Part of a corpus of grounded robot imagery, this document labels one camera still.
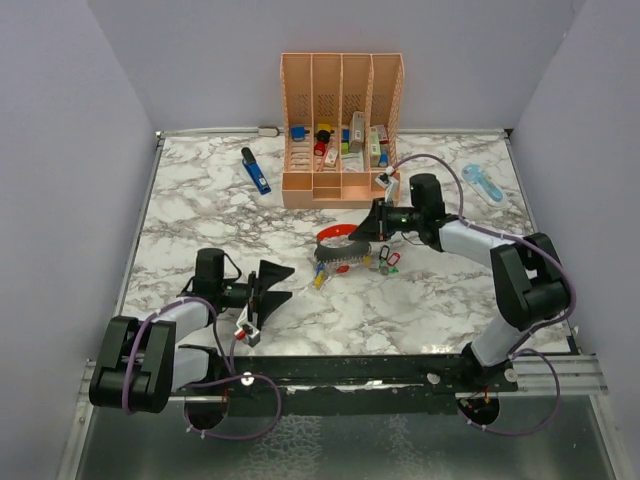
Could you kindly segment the blue key tag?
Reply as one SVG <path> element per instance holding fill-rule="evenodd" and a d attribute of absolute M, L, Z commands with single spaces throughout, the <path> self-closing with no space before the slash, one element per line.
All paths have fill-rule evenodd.
<path fill-rule="evenodd" d="M 314 287 L 319 290 L 327 278 L 327 271 L 323 264 L 319 264 L 316 267 L 315 278 L 314 278 Z"/>

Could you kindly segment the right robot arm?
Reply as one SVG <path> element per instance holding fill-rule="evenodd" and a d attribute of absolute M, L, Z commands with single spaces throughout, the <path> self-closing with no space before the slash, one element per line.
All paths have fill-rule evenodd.
<path fill-rule="evenodd" d="M 409 190 L 409 207 L 375 199 L 349 239 L 383 242 L 397 233 L 415 232 L 431 249 L 491 270 L 497 314 L 465 347 L 469 360 L 459 367 L 461 383 L 469 390 L 481 391 L 494 381 L 494 367 L 505 363 L 531 334 L 561 322 L 575 308 L 575 287 L 547 235 L 498 233 L 448 213 L 440 182 L 433 174 L 412 176 Z"/>

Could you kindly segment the metal key holder red handle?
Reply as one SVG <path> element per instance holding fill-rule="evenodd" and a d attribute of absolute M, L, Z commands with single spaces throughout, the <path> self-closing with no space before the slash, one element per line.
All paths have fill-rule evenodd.
<path fill-rule="evenodd" d="M 371 253 L 366 241 L 350 240 L 355 224 L 335 224 L 317 233 L 314 260 L 322 265 L 343 265 L 359 262 Z"/>

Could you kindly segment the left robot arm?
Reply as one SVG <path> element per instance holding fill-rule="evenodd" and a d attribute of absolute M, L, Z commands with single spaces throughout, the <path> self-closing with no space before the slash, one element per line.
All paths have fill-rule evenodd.
<path fill-rule="evenodd" d="M 231 262 L 222 249 L 201 249 L 194 275 L 173 303 L 144 320 L 119 315 L 109 321 L 89 386 L 93 405 L 158 413 L 179 388 L 189 385 L 202 395 L 218 388 L 221 371 L 210 363 L 210 353 L 180 342 L 236 309 L 234 339 L 256 346 L 268 317 L 292 297 L 273 286 L 295 273 L 293 267 L 262 260 L 243 282 L 241 270 L 225 275 Z"/>

